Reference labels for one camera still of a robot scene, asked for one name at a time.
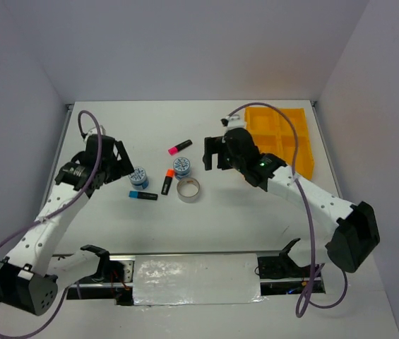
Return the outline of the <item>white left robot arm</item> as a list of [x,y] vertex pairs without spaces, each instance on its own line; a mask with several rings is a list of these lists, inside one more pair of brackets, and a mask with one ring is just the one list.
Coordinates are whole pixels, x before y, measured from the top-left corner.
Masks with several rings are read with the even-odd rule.
[[58,243],[80,210],[102,185],[132,173],[124,144],[93,134],[85,150],[59,170],[52,192],[28,230],[0,260],[0,302],[41,316],[56,294],[89,277],[97,283],[123,281],[130,270],[108,250],[86,244],[71,256],[53,259]]

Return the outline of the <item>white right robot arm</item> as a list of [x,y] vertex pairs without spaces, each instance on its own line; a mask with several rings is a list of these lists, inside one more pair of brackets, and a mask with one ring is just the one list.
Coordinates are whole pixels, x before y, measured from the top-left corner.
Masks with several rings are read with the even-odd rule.
[[379,229],[371,205],[343,200],[293,173],[292,167],[278,156],[260,152],[246,129],[206,137],[205,170],[212,169],[214,154],[218,156],[217,168],[235,169],[253,187],[304,208],[331,235],[325,244],[326,253],[330,262],[346,273],[356,272],[378,246]]

